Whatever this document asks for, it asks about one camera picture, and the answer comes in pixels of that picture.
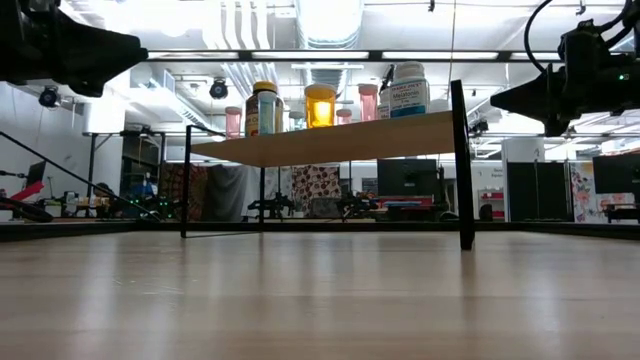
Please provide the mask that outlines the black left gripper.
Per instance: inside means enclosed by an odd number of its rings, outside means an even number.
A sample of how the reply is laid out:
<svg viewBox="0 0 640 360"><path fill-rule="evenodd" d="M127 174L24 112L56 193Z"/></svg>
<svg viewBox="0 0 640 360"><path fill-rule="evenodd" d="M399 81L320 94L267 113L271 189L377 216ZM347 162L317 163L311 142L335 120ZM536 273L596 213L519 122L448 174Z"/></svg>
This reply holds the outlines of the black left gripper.
<svg viewBox="0 0 640 360"><path fill-rule="evenodd" d="M0 0L0 81L52 79L79 95L101 96L107 82L148 58L137 36L73 23L68 69L62 30L71 19L61 3Z"/></svg>

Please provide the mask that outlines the brown bottle with yellow cap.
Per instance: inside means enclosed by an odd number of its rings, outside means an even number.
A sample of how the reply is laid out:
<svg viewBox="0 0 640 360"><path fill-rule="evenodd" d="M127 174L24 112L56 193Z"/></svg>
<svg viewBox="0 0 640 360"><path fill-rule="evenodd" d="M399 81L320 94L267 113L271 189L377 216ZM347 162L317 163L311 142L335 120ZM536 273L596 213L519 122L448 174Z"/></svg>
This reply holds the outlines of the brown bottle with yellow cap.
<svg viewBox="0 0 640 360"><path fill-rule="evenodd" d="M245 136L253 137L259 134L259 122L258 122L258 94L261 91L271 91L277 95L276 101L276 121L275 121L275 133L281 133L283 131L283 113L284 102L278 95L277 86L269 81L259 81L253 85L253 93L245 102Z"/></svg>

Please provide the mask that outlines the blue vial with white cap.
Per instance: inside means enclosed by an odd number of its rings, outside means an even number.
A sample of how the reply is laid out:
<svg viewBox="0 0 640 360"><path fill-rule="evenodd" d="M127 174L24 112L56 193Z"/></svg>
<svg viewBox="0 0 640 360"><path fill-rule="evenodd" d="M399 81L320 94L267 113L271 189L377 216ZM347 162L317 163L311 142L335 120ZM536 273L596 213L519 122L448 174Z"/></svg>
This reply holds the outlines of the blue vial with white cap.
<svg viewBox="0 0 640 360"><path fill-rule="evenodd" d="M271 91L258 94L259 134L268 135L275 132L277 95Z"/></svg>

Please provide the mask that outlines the orange translucent pill vial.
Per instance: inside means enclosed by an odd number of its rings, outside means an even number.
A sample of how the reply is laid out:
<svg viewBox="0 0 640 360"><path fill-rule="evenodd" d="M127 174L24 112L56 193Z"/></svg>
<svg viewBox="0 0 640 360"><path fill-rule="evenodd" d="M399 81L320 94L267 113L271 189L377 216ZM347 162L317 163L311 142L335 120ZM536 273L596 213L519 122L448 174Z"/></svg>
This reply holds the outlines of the orange translucent pill vial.
<svg viewBox="0 0 640 360"><path fill-rule="evenodd" d="M336 89L332 85L316 83L304 89L308 128L334 125Z"/></svg>

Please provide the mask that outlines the wooden shelf with black legs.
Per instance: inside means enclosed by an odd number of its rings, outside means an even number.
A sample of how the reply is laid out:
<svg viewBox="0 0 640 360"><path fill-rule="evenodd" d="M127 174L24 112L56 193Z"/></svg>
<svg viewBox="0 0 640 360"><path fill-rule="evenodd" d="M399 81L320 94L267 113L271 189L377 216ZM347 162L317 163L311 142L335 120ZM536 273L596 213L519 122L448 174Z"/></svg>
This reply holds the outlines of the wooden shelf with black legs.
<svg viewBox="0 0 640 360"><path fill-rule="evenodd" d="M187 202L193 153L262 170L271 167L454 153L460 247L473 249L475 220L463 85L450 83L449 111L194 145L186 129L182 201Z"/></svg>

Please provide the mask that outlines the black partition panel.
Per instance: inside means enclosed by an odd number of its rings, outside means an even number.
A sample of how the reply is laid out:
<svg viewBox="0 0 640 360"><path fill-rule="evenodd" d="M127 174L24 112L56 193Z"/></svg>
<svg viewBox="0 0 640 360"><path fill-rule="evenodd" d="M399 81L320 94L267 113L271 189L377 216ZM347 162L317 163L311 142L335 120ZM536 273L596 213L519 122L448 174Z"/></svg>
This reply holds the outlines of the black partition panel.
<svg viewBox="0 0 640 360"><path fill-rule="evenodd" d="M510 222L572 222L568 165L564 162L508 162Z"/></svg>

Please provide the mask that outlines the black storage rack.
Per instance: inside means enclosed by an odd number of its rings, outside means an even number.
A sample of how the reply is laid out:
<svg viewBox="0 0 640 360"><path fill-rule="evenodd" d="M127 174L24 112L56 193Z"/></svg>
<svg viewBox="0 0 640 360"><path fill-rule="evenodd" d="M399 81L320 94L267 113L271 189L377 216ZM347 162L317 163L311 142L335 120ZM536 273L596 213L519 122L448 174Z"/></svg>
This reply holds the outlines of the black storage rack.
<svg viewBox="0 0 640 360"><path fill-rule="evenodd" d="M164 132L124 130L120 195L132 205L141 218L163 220L166 202L162 195L162 170L166 159Z"/></svg>

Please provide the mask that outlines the colourful floral poster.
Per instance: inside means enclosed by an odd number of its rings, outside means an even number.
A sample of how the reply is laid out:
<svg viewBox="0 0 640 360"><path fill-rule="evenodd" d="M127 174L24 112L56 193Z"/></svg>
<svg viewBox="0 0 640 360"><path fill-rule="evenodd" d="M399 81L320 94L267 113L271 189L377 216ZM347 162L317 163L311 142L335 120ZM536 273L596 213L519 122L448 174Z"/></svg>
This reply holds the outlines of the colourful floral poster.
<svg viewBox="0 0 640 360"><path fill-rule="evenodd" d="M597 194L591 162L572 162L569 171L575 223L605 224L608 222L605 210L609 205L629 208L635 202L632 193Z"/></svg>

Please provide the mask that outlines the black monitor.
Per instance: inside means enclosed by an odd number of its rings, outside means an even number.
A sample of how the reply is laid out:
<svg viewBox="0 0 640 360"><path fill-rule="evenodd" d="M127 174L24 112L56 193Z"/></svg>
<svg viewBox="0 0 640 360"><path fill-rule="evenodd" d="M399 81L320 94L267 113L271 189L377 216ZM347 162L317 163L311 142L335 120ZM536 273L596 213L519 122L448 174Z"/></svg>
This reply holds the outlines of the black monitor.
<svg viewBox="0 0 640 360"><path fill-rule="evenodd" d="M640 201L640 154L592 159L597 194L632 193Z"/></svg>
<svg viewBox="0 0 640 360"><path fill-rule="evenodd" d="M438 168L429 159L379 159L378 195L383 197L435 196L439 193Z"/></svg>

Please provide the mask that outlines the person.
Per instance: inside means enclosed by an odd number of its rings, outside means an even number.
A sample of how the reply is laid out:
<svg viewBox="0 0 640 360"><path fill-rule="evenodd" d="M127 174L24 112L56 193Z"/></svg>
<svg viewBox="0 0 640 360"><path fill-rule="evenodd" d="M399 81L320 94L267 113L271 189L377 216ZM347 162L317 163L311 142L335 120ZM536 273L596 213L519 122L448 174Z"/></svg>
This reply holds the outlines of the person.
<svg viewBox="0 0 640 360"><path fill-rule="evenodd" d="M96 215L99 218L115 218L119 213L118 199L113 191L106 183L98 183L93 188L93 194L99 199L99 205L96 206Z"/></svg>

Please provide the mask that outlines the black laptop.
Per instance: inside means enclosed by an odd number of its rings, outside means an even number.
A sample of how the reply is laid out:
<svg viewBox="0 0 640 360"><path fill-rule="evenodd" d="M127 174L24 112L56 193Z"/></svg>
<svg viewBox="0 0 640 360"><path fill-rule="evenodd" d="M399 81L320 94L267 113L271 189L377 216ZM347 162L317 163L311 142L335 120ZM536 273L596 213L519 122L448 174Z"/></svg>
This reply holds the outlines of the black laptop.
<svg viewBox="0 0 640 360"><path fill-rule="evenodd" d="M32 164L29 167L29 171L26 176L25 186L29 187L37 183L41 183L44 177L45 168L46 168L45 161L40 161L35 164Z"/></svg>

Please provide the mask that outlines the dark red patterned cloth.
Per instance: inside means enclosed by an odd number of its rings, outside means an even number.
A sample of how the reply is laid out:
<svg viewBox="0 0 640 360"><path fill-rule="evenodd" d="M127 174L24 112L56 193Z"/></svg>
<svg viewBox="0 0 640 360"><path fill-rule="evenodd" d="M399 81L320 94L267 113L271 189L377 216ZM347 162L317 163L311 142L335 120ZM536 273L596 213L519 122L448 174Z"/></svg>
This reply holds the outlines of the dark red patterned cloth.
<svg viewBox="0 0 640 360"><path fill-rule="evenodd" d="M191 165L189 177L189 222L200 221L205 202L208 172L205 167ZM160 190L165 197L172 201L182 200L184 165L179 163L164 164L161 170L162 181Z"/></svg>

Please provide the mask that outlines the red and white flag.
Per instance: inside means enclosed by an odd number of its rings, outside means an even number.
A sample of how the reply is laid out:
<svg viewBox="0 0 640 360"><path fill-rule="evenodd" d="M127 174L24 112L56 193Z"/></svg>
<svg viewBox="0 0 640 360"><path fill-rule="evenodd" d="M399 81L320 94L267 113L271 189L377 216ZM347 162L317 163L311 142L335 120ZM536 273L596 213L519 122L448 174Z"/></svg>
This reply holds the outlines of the red and white flag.
<svg viewBox="0 0 640 360"><path fill-rule="evenodd" d="M12 200L23 201L35 194L38 194L45 185L42 181L36 181L30 185L27 185L23 190L11 196Z"/></svg>

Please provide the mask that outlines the white cloth with brown flowers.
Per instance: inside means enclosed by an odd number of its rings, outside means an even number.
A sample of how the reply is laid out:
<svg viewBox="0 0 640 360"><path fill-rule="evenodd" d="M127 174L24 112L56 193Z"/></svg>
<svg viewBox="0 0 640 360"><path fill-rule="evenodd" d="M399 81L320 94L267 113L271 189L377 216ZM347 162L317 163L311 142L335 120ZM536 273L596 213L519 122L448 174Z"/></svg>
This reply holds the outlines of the white cloth with brown flowers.
<svg viewBox="0 0 640 360"><path fill-rule="evenodd" d="M299 207L299 211L309 217L313 199L341 197L340 168L318 165L294 167L292 189L294 202Z"/></svg>

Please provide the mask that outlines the black aluminium table frame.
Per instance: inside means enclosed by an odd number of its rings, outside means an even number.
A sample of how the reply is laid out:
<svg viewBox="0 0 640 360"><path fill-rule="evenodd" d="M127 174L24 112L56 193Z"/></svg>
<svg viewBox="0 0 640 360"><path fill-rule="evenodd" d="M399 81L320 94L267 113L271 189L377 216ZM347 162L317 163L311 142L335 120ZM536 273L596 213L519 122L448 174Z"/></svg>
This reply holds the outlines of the black aluminium table frame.
<svg viewBox="0 0 640 360"><path fill-rule="evenodd" d="M125 232L179 232L179 223L144 221L53 222L0 224L0 243ZM440 223L212 223L195 222L191 232L456 232L456 222ZM640 241L640 225L576 224L558 222L488 223L475 225L480 232L533 232Z"/></svg>

